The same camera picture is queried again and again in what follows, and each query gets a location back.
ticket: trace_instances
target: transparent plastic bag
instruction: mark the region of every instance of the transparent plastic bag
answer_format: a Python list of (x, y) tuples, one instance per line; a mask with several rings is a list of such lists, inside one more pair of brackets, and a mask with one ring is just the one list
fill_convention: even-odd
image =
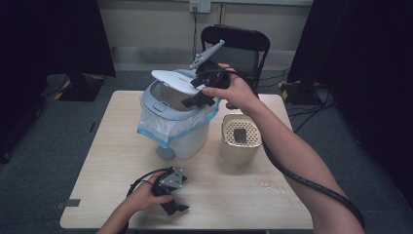
[(214, 100), (214, 105), (206, 105), (194, 116), (181, 121), (172, 121), (160, 117), (142, 103), (142, 113), (137, 132), (155, 140), (161, 147), (169, 148), (171, 141), (184, 137), (209, 123), (219, 109), (220, 99), (215, 98)]

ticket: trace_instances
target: chair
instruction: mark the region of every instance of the chair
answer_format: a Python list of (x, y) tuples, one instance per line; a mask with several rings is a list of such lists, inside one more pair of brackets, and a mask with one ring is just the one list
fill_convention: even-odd
[(225, 44), (209, 59), (213, 62), (230, 64), (234, 69), (252, 77), (251, 89), (256, 92), (264, 67), (265, 57), (270, 50), (270, 40), (263, 33), (223, 24), (206, 27), (201, 33), (203, 51), (224, 40)]

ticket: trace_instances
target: wooden table top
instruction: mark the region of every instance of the wooden table top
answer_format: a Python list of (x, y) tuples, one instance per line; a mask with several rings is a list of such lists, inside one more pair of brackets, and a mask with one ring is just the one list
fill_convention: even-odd
[[(221, 123), (229, 113), (226, 100), (211, 120), (205, 145), (189, 159), (164, 160), (152, 139), (136, 132), (142, 91), (115, 92), (107, 106), (94, 142), (70, 199), (78, 207), (66, 207), (63, 228), (96, 229), (125, 199), (136, 179), (151, 171), (175, 167), (188, 179), (172, 192), (186, 212), (168, 216), (161, 206), (135, 214), (131, 229), (312, 229), (309, 212), (283, 175), (268, 160), (262, 146), (243, 168), (228, 165), (219, 154)], [(282, 99), (260, 95), (291, 129)]]

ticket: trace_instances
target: wire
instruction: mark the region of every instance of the wire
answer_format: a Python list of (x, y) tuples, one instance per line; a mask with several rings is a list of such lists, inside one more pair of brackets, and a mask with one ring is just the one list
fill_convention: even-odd
[(333, 101), (332, 103), (330, 103), (329, 105), (325, 106), (325, 105), (327, 104), (328, 100), (329, 100), (330, 95), (331, 95), (331, 89), (328, 90), (327, 97), (325, 98), (325, 101), (324, 101), (321, 105), (319, 105), (319, 106), (317, 106), (317, 107), (314, 107), (314, 108), (312, 108), (312, 109), (304, 110), (304, 111), (302, 111), (301, 113), (296, 113), (296, 114), (290, 114), (290, 115), (288, 115), (288, 117), (291, 117), (291, 116), (297, 116), (297, 115), (301, 115), (301, 114), (309, 114), (309, 113), (312, 113), (307, 119), (305, 119), (305, 120), (294, 130), (294, 133), (297, 133), (297, 132), (298, 132), (311, 118), (313, 118), (313, 116), (315, 116), (317, 113), (321, 112), (321, 111), (322, 111), (323, 109), (325, 109), (325, 108), (328, 108), (328, 107), (333, 106), (334, 101)]
[[(259, 81), (258, 81), (258, 82), (261, 82), (261, 81), (266, 81), (266, 80), (272, 80), (272, 79), (276, 79), (276, 78), (280, 78), (280, 77), (282, 77), (282, 79), (281, 79), (279, 82), (284, 81), (285, 76), (287, 76), (287, 75), (288, 75), (288, 72), (287, 72), (288, 70), (289, 70), (289, 68), (286, 68), (286, 69), (284, 69), (284, 70), (282, 71), (282, 74), (281, 74), (281, 75), (272, 76), (272, 77), (267, 77), (267, 78), (262, 78), (262, 79), (259, 79)], [(272, 84), (272, 85), (261, 85), (261, 86), (257, 86), (257, 88), (267, 88), (267, 87), (273, 87), (273, 86), (278, 85), (278, 83), (276, 83), (276, 84)]]
[(365, 221), (364, 221), (364, 217), (361, 213), (361, 211), (356, 207), (356, 205), (354, 205), (350, 200), (348, 200), (347, 198), (345, 198), (344, 196), (338, 194), (337, 192), (326, 188), (318, 183), (312, 182), (306, 178), (301, 177), (300, 175), (297, 175), (293, 172), (291, 172), (290, 170), (288, 170), (287, 168), (285, 168), (283, 165), (281, 165), (276, 158), (274, 157), (273, 153), (271, 152), (271, 150), (269, 149), (267, 143), (265, 142), (264, 139), (262, 139), (262, 145), (264, 146), (264, 151), (267, 154), (268, 159), (271, 161), (271, 163), (274, 165), (274, 167), (276, 167), (280, 172), (282, 172), (284, 175), (292, 178), (293, 180), (306, 185), (307, 187), (310, 187), (314, 190), (316, 190), (317, 192), (320, 192), (332, 199), (334, 199), (335, 201), (341, 203), (344, 207), (346, 207), (350, 212), (353, 213), (353, 215), (357, 218), (358, 222), (360, 223), (361, 227), (364, 229), (365, 227)]
[(192, 59), (195, 60), (195, 56), (197, 55), (197, 14), (198, 14), (198, 8), (197, 7), (193, 7), (192, 11), (194, 13), (194, 45), (193, 45), (193, 49), (192, 49)]
[[(137, 185), (140, 184), (142, 181), (151, 183), (151, 182), (149, 182), (149, 181), (147, 181), (147, 180), (143, 180), (144, 178), (146, 178), (146, 177), (148, 177), (148, 176), (150, 176), (150, 175), (152, 175), (152, 174), (158, 173), (158, 172), (171, 172), (171, 171), (173, 171), (173, 167), (164, 168), (164, 169), (158, 169), (158, 170), (155, 170), (155, 171), (152, 171), (152, 172), (150, 172), (150, 173), (147, 173), (147, 174), (143, 175), (141, 178), (137, 179), (133, 184), (131, 184), (131, 188), (130, 188), (129, 191), (128, 191), (127, 197), (129, 197), (129, 196), (133, 193), (133, 191), (135, 190), (135, 188), (137, 187)], [(125, 224), (124, 228), (122, 228), (122, 230), (121, 230), (119, 233), (121, 233), (121, 234), (126, 234), (126, 233), (128, 232), (128, 228), (129, 228), (129, 222), (127, 222), (127, 223)]]

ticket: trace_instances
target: cord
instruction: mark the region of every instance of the cord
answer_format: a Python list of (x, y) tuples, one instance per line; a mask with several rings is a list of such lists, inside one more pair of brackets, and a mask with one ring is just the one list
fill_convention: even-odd
[(198, 20), (197, 20), (197, 15), (198, 15), (198, 8), (197, 7), (193, 7), (192, 11), (194, 12), (194, 45), (193, 45), (193, 49), (192, 49), (192, 59), (195, 60), (195, 56), (197, 55), (197, 34), (198, 34), (198, 30), (197, 30), (197, 24), (198, 24)]
[[(313, 116), (315, 116), (317, 113), (321, 112), (321, 111), (324, 109), (325, 105), (326, 105), (327, 102), (328, 102), (328, 98), (330, 97), (330, 95), (331, 95), (331, 89), (328, 90), (328, 94), (327, 94), (327, 97), (325, 98), (325, 101), (324, 101), (320, 106), (314, 108), (314, 110), (313, 110), (314, 112), (313, 112), (313, 111), (308, 112), (308, 113), (312, 113), (312, 112), (313, 112), (313, 113), (312, 113), (307, 119), (305, 119), (305, 120), (294, 130), (294, 133), (297, 133), (311, 118), (313, 118)], [(331, 106), (333, 105), (333, 103), (334, 103), (334, 102), (330, 103), (326, 108), (331, 107)]]
[[(152, 175), (152, 174), (158, 173), (158, 172), (171, 172), (171, 171), (173, 171), (173, 167), (164, 168), (164, 169), (158, 169), (158, 170), (155, 170), (155, 171), (152, 171), (152, 172), (150, 172), (150, 173), (147, 173), (147, 174), (143, 175), (141, 178), (137, 179), (133, 184), (131, 184), (131, 188), (130, 188), (129, 191), (128, 191), (127, 197), (129, 197), (129, 196), (133, 193), (133, 191), (135, 190), (135, 188), (137, 187), (137, 185), (140, 184), (142, 181), (149, 182), (149, 181), (147, 181), (147, 180), (144, 180), (144, 178), (146, 178), (146, 177), (148, 177), (148, 176), (150, 176), (150, 175)], [(129, 228), (129, 222), (127, 222), (127, 223), (125, 224), (124, 228), (122, 228), (122, 230), (121, 230), (119, 233), (120, 233), (120, 234), (126, 234), (127, 231), (128, 231), (128, 228)]]
[[(279, 77), (282, 77), (282, 79), (279, 81), (279, 82), (282, 82), (282, 81), (285, 80), (285, 77), (288, 75), (288, 71), (289, 71), (289, 68), (286, 68), (286, 69), (284, 69), (284, 70), (282, 71), (282, 74), (281, 74), (281, 75), (272, 76), (272, 77), (267, 77), (267, 78), (262, 78), (262, 79), (259, 79), (258, 82), (266, 81), (266, 80), (271, 80), (271, 79), (276, 79), (276, 78), (279, 78)], [(277, 86), (279, 82), (276, 82), (275, 84), (272, 84), (272, 85), (261, 85), (261, 86), (257, 86), (257, 89), (258, 89), (258, 88), (268, 88), (268, 87)]]
[[(322, 110), (331, 107), (334, 103), (335, 103), (335, 102), (332, 101), (330, 104), (325, 105), (325, 106), (322, 108)], [(287, 109), (287, 111), (290, 111), (290, 110), (298, 110), (298, 109), (300, 109), (301, 111), (300, 111), (300, 112), (297, 112), (297, 113), (288, 114), (288, 117), (295, 117), (295, 116), (298, 116), (298, 115), (311, 114), (311, 113), (313, 113), (313, 112), (319, 111), (320, 107), (318, 107), (318, 106), (317, 106), (317, 107), (313, 107), (313, 108), (294, 107), (294, 108), (289, 108), (289, 109)]]
[[(327, 108), (330, 108), (331, 106), (334, 105), (334, 103), (335, 103), (335, 102), (332, 101), (330, 104), (326, 105), (322, 110), (327, 109)], [(319, 112), (319, 108), (318, 108), (318, 107), (314, 107), (314, 108), (311, 108), (311, 109), (303, 109), (301, 112), (289, 114), (289, 115), (288, 115), (289, 121), (293, 121), (293, 120), (294, 120), (297, 116), (299, 116), (299, 115), (312, 114), (312, 113), (314, 113), (314, 112)]]
[(274, 157), (273, 153), (270, 151), (267, 143), (265, 142), (264, 139), (262, 139), (262, 145), (264, 146), (264, 151), (267, 154), (268, 159), (271, 161), (271, 163), (276, 167), (280, 172), (282, 172), (284, 175), (292, 178), (293, 180), (306, 185), (307, 187), (310, 187), (317, 192), (320, 192), (337, 202), (341, 203), (344, 207), (346, 207), (353, 215), (357, 218), (358, 222), (360, 223), (361, 227), (364, 229), (365, 227), (365, 221), (364, 217), (361, 213), (361, 211), (354, 205), (350, 200), (345, 198), (344, 196), (338, 194), (337, 192), (334, 192), (333, 190), (326, 188), (318, 183), (312, 182), (306, 178), (301, 177), (300, 175), (297, 175), (291, 171), (289, 171), (287, 168), (285, 168), (283, 165), (281, 165), (276, 158)]

